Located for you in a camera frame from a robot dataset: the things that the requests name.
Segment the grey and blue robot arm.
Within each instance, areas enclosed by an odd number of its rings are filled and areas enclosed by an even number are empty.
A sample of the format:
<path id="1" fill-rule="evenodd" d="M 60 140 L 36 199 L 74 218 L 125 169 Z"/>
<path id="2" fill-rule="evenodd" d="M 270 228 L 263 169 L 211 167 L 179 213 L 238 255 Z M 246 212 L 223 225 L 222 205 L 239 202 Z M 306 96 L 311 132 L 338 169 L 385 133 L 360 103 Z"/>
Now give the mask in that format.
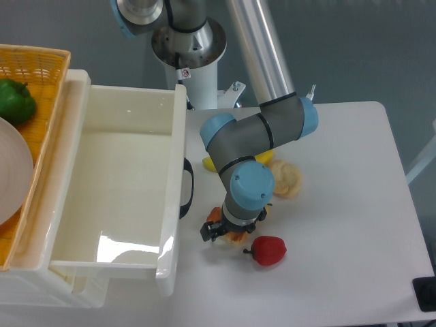
<path id="1" fill-rule="evenodd" d="M 317 129 L 312 95 L 299 97 L 287 69 L 266 1 L 228 1 L 243 59 L 260 111 L 238 120 L 212 116 L 200 128 L 204 148 L 226 190 L 218 222 L 205 223 L 206 241 L 230 232 L 252 232 L 266 217 L 275 185 L 255 156 Z M 189 109 L 216 108 L 229 93 L 217 89 L 217 63 L 227 42 L 222 26 L 208 17 L 203 1 L 113 1 L 112 11 L 127 37 L 151 32 L 152 49 L 165 67 L 169 88 L 186 90 Z"/>

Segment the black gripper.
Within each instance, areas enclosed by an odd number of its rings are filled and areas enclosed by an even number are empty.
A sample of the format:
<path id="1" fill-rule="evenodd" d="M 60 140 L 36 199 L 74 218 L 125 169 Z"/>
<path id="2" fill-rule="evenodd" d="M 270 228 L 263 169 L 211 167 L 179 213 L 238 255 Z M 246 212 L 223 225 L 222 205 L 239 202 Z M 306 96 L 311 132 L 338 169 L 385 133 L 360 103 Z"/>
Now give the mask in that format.
<path id="1" fill-rule="evenodd" d="M 204 242 L 207 241 L 214 242 L 218 237 L 224 234 L 228 234 L 230 232 L 233 233 L 247 232 L 248 234 L 251 234 L 252 232 L 255 231 L 257 222 L 265 220 L 267 214 L 268 214 L 268 207 L 265 206 L 260 212 L 260 214 L 248 225 L 236 225 L 235 223 L 232 223 L 231 221 L 228 221 L 225 218 L 222 218 L 221 222 L 207 221 L 202 225 L 200 229 L 202 240 Z"/>

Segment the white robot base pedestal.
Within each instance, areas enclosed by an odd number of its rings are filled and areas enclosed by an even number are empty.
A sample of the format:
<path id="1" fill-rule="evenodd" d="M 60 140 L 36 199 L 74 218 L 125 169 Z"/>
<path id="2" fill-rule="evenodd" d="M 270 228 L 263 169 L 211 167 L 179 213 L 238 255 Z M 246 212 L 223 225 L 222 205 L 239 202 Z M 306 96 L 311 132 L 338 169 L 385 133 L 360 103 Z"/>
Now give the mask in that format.
<path id="1" fill-rule="evenodd" d="M 200 29 L 190 33 L 163 27 L 153 33 L 151 45 L 164 67 L 169 89 L 181 82 L 193 108 L 218 108 L 217 65 L 227 42 L 216 20 L 207 18 Z"/>

